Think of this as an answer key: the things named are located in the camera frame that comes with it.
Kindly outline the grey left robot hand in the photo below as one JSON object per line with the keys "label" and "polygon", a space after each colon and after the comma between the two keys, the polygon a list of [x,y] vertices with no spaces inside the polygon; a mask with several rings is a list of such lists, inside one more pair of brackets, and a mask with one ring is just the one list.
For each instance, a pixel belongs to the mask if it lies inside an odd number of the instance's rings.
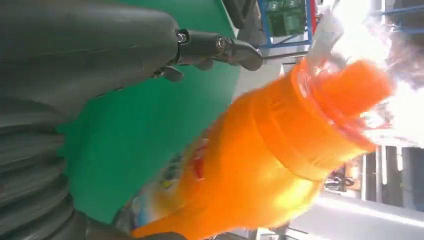
{"label": "grey left robot hand", "polygon": [[256,71],[249,43],[180,28],[168,13],[105,0],[0,3],[0,120],[76,116],[90,99],[214,61]]}

